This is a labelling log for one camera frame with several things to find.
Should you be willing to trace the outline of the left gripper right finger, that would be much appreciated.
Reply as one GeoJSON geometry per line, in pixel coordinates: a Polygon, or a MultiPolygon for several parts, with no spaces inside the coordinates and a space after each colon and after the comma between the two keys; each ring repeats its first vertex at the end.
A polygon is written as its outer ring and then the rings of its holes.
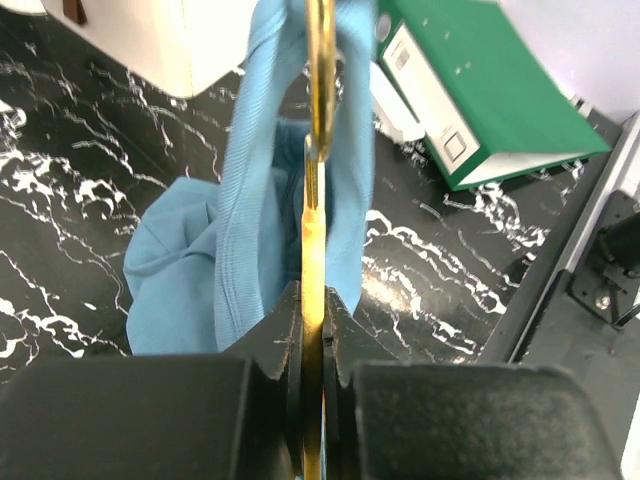
{"type": "Polygon", "coordinates": [[[323,330],[328,479],[617,479],[586,393],[513,365],[400,362],[334,290],[323,330]]]}

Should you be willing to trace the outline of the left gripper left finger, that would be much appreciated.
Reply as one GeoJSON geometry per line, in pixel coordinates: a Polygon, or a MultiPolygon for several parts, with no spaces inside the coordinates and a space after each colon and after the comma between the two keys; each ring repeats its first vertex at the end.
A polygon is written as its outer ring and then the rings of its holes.
{"type": "Polygon", "coordinates": [[[53,359],[1,390],[5,479],[292,479],[300,286],[219,354],[53,359]]]}

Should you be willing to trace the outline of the blue tank top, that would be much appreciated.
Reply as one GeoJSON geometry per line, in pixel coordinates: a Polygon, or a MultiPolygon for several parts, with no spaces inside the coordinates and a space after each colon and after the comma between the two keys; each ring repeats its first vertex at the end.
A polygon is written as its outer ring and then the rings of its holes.
{"type": "MultiPolygon", "coordinates": [[[[343,93],[327,162],[326,281],[346,307],[361,297],[366,215],[373,198],[370,62],[375,4],[336,6],[343,93]]],[[[251,22],[222,180],[178,178],[142,216],[125,254],[136,355],[220,352],[275,306],[300,276],[304,139],[279,116],[307,60],[305,7],[261,1],[251,22]]]]}

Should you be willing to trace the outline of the orange-yellow plastic hanger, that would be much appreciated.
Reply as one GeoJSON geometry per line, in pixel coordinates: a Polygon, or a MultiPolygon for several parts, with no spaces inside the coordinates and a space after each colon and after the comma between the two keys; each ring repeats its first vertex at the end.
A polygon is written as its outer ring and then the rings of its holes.
{"type": "Polygon", "coordinates": [[[331,0],[306,3],[311,129],[305,138],[301,218],[303,476],[322,477],[323,342],[326,273],[325,165],[335,119],[336,12],[331,0]]]}

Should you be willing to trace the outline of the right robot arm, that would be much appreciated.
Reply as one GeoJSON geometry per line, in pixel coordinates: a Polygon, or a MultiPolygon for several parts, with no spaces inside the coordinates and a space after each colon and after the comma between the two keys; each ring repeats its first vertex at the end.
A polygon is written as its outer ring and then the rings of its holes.
{"type": "Polygon", "coordinates": [[[621,190],[609,196],[595,246],[595,306],[619,330],[639,313],[639,203],[621,190]]]}

